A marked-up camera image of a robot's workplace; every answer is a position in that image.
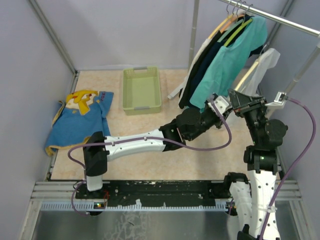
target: blue cloth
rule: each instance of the blue cloth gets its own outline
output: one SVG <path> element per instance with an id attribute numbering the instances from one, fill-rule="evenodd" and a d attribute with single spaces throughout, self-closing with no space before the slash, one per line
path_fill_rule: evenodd
<path id="1" fill-rule="evenodd" d="M 252 18 L 245 31 L 230 46 L 222 46 L 194 91 L 190 103 L 200 109 L 213 93 L 228 96 L 228 89 L 245 66 L 250 52 L 263 45 L 268 36 L 266 19 Z"/>
<path id="2" fill-rule="evenodd" d="M 113 92 L 82 90 L 67 96 L 66 104 L 53 120 L 52 131 L 45 144 L 48 155 L 86 142 L 95 132 L 110 136 L 106 116 L 109 112 Z"/>

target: hanging clothes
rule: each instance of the hanging clothes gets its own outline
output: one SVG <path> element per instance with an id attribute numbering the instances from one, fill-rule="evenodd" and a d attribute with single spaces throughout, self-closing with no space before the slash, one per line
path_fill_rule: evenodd
<path id="1" fill-rule="evenodd" d="M 217 32 L 216 35 L 212 39 L 206 39 L 204 43 L 202 44 L 201 48 L 197 52 L 196 56 L 194 57 L 192 63 L 189 69 L 188 75 L 184 78 L 184 87 L 179 95 L 179 107 L 183 109 L 186 106 L 186 102 L 188 101 L 187 95 L 185 95 L 185 92 L 189 92 L 190 83 L 189 79 L 194 78 L 195 74 L 197 73 L 197 70 L 202 63 L 205 56 L 208 54 L 211 47 L 217 42 L 217 40 L 222 36 L 222 33 L 220 31 Z"/>
<path id="2" fill-rule="evenodd" d="M 193 60 L 192 60 L 192 63 L 191 63 L 191 66 L 189 68 L 189 71 L 188 71 L 188 74 L 187 76 L 184 78 L 184 81 L 182 83 L 182 89 L 180 90 L 180 93 L 179 93 L 179 103 L 180 101 L 182 100 L 181 99 L 181 96 L 183 96 L 184 92 L 185 92 L 185 89 L 189 88 L 189 86 L 187 86 L 188 84 L 188 79 L 190 78 L 190 75 L 191 76 L 194 76 L 196 70 L 193 70 L 194 69 L 194 65 L 196 65 L 196 68 L 198 68 L 198 64 L 199 61 L 201 62 L 202 58 L 208 53 L 209 49 L 211 48 L 211 46 L 217 42 L 217 40 L 222 36 L 222 32 L 223 31 L 219 31 L 219 29 L 221 29 L 225 23 L 227 23 L 228 21 L 233 21 L 233 17 L 234 17 L 234 14 L 230 14 L 225 20 L 223 20 L 213 31 L 212 33 L 210 34 L 210 36 L 204 41 L 204 43 L 201 45 L 200 49 L 198 50 L 198 52 L 196 53 L 196 55 L 194 56 Z"/>
<path id="3" fill-rule="evenodd" d="M 238 20 L 239 21 L 246 21 L 249 20 L 251 18 L 251 16 L 247 15 L 245 18 L 240 17 Z M 209 51 L 207 52 L 206 55 L 201 55 L 202 58 L 199 58 L 197 61 L 197 64 L 193 66 L 192 69 L 192 73 L 194 74 L 190 74 L 188 76 L 187 79 L 187 83 L 184 87 L 183 92 L 181 93 L 180 96 L 180 101 L 179 101 L 179 107 L 181 109 L 183 109 L 185 106 L 188 107 L 194 107 L 191 103 L 190 103 L 190 98 L 192 97 L 192 95 L 194 94 L 196 88 L 198 87 L 199 83 L 201 82 L 201 80 L 203 79 L 208 67 L 210 66 L 211 62 L 213 61 L 213 59 L 215 58 L 216 54 L 218 53 L 218 51 L 220 50 L 220 48 L 225 44 L 225 42 L 227 41 L 227 39 L 237 30 L 237 28 L 233 28 L 231 31 L 228 32 L 228 34 L 226 35 L 225 39 L 221 42 L 213 42 L 213 44 L 208 45 L 208 49 Z M 245 29 L 241 30 L 238 33 L 238 36 L 240 36 L 243 32 L 245 31 Z M 220 39 L 222 35 L 225 35 L 225 32 L 220 33 L 218 32 L 213 39 Z M 259 48 L 257 48 L 256 50 L 252 51 L 250 53 L 249 56 L 253 55 L 253 54 L 259 54 L 261 52 L 262 46 L 260 46 Z"/>
<path id="4" fill-rule="evenodd" d="M 280 58 L 280 53 L 274 48 L 270 48 L 263 53 L 255 62 L 252 67 L 248 70 L 252 73 L 245 75 L 239 82 L 239 88 L 237 91 L 248 96 L 253 96 L 257 92 L 258 85 L 261 83 L 263 77 L 268 69 L 274 68 Z"/>
<path id="5" fill-rule="evenodd" d="M 251 19 L 233 44 L 219 49 L 190 99 L 192 105 L 204 108 L 206 99 L 213 93 L 228 96 L 228 89 L 245 66 L 250 52 L 264 44 L 268 35 L 266 19 L 261 16 Z"/>
<path id="6" fill-rule="evenodd" d="M 224 31 L 226 31 L 234 22 L 239 21 L 240 18 L 243 18 L 245 15 L 244 14 L 240 14 L 239 16 L 234 16 L 230 19 L 230 21 L 224 25 L 221 29 L 220 32 L 223 33 Z"/>

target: green plastic basket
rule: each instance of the green plastic basket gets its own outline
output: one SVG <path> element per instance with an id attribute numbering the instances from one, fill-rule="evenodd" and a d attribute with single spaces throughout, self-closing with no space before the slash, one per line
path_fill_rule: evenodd
<path id="1" fill-rule="evenodd" d="M 161 111 L 161 89 L 157 67 L 123 70 L 122 107 L 127 115 L 155 114 Z"/>

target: white wall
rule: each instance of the white wall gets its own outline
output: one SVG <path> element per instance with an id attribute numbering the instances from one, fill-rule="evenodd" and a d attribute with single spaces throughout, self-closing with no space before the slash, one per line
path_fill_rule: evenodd
<path id="1" fill-rule="evenodd" d="M 2 0 L 0 16 L 0 238 L 16 240 L 72 74 L 26 0 Z"/>
<path id="2" fill-rule="evenodd" d="M 288 18 L 313 29 L 320 30 L 318 12 L 320 1 L 296 1 Z M 280 53 L 280 59 L 275 68 L 268 70 L 262 82 L 262 91 L 269 101 L 273 100 L 278 91 L 283 91 L 292 80 L 294 74 L 303 65 L 313 51 L 319 39 L 298 30 L 282 26 L 272 44 Z M 320 58 L 313 63 L 309 71 L 301 79 L 290 96 L 305 104 L 314 114 L 319 126 L 320 118 Z M 298 157 L 307 145 L 312 132 L 312 123 L 303 109 L 287 103 L 285 108 L 274 114 L 288 125 L 289 130 L 284 137 L 281 152 L 287 166 Z M 320 237 L 320 137 L 319 130 L 315 140 L 291 175 L 297 179 L 317 235 Z"/>
<path id="3" fill-rule="evenodd" d="M 188 66 L 194 0 L 37 1 L 78 70 Z M 275 14 L 285 2 L 251 0 Z M 200 1 L 196 51 L 226 18 L 226 6 L 217 0 Z"/>

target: cartoon character print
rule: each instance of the cartoon character print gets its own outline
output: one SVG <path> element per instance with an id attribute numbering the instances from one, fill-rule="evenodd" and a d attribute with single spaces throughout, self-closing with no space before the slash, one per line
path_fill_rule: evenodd
<path id="1" fill-rule="evenodd" d="M 76 113 L 76 110 L 79 110 L 81 115 L 85 115 L 90 111 L 90 105 L 94 103 L 94 98 L 98 95 L 98 91 L 93 90 L 76 91 L 66 97 L 65 107 L 68 109 L 75 109 L 73 113 Z"/>

